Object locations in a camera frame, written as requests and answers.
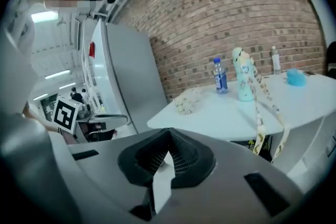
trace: person in black shirt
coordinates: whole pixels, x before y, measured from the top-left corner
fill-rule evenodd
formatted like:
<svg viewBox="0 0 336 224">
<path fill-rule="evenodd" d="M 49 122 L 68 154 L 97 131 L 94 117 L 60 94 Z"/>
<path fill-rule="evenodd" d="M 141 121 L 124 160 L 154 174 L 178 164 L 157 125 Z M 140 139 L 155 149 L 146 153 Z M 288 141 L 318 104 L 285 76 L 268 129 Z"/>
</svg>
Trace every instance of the person in black shirt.
<svg viewBox="0 0 336 224">
<path fill-rule="evenodd" d="M 73 87 L 71 90 L 72 90 L 72 97 L 71 97 L 71 99 L 84 104 L 82 95 L 80 93 L 76 92 L 76 87 Z"/>
</svg>

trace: ceiling light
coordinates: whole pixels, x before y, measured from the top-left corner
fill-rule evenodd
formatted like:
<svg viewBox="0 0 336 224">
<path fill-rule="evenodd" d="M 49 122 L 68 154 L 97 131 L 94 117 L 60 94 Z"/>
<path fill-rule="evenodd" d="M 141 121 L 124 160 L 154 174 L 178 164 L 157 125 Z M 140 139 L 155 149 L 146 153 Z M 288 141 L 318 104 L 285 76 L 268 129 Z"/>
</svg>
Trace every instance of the ceiling light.
<svg viewBox="0 0 336 224">
<path fill-rule="evenodd" d="M 33 99 L 34 101 L 36 101 L 36 100 L 38 100 L 38 99 L 41 99 L 41 98 L 43 98 L 43 97 L 46 97 L 48 94 L 47 93 L 45 93 L 45 94 L 43 94 L 43 95 L 41 95 L 41 96 L 39 96 L 39 97 L 36 97 L 35 99 Z"/>
<path fill-rule="evenodd" d="M 48 20 L 57 20 L 58 12 L 40 12 L 32 14 L 33 22 L 40 23 Z"/>
<path fill-rule="evenodd" d="M 76 85 L 76 83 L 74 82 L 74 83 L 59 87 L 59 89 L 61 90 L 61 89 L 64 89 L 64 88 L 67 88 L 67 87 L 70 87 L 70 86 L 73 86 L 73 85 Z"/>
<path fill-rule="evenodd" d="M 62 75 L 65 75 L 65 74 L 70 74 L 70 70 L 68 69 L 68 70 L 65 70 L 65 71 L 62 71 L 62 72 L 58 72 L 56 74 L 46 76 L 46 79 L 52 79 L 54 77 L 62 76 Z"/>
</svg>

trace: clear water bottle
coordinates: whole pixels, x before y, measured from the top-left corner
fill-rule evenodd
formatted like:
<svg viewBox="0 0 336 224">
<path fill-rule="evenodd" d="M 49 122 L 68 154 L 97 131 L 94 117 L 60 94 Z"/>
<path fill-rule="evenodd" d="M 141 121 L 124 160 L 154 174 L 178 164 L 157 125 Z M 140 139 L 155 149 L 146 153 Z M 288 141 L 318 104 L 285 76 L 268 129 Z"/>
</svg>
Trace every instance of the clear water bottle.
<svg viewBox="0 0 336 224">
<path fill-rule="evenodd" d="M 214 68 L 214 75 L 216 81 L 216 90 L 218 93 L 226 92 L 227 90 L 227 81 L 226 81 L 226 73 L 224 67 L 221 65 L 221 59 L 215 58 L 215 68 Z"/>
<path fill-rule="evenodd" d="M 275 46 L 272 47 L 272 60 L 273 60 L 274 74 L 275 75 L 281 74 L 280 54 Z"/>
</svg>

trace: brick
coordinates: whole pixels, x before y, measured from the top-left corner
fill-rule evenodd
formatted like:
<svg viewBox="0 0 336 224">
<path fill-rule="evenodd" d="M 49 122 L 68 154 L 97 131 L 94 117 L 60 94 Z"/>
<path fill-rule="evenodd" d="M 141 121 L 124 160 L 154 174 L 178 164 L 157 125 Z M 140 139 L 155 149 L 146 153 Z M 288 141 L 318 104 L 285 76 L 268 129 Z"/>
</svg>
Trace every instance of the brick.
<svg viewBox="0 0 336 224">
<path fill-rule="evenodd" d="M 130 0 L 117 23 L 148 33 L 169 101 L 186 88 L 213 84 L 213 59 L 236 79 L 232 50 L 241 46 L 262 74 L 272 73 L 271 47 L 282 70 L 323 71 L 324 46 L 308 0 Z"/>
</svg>

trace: white plush object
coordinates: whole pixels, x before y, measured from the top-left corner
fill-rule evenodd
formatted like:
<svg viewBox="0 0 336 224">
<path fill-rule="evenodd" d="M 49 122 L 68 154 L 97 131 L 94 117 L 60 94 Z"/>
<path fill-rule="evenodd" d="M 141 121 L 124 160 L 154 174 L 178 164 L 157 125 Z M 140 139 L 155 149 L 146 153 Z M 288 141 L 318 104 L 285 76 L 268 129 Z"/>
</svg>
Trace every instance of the white plush object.
<svg viewBox="0 0 336 224">
<path fill-rule="evenodd" d="M 176 110 L 181 115 L 188 115 L 195 111 L 196 103 L 201 100 L 202 89 L 188 89 L 174 99 Z"/>
</svg>

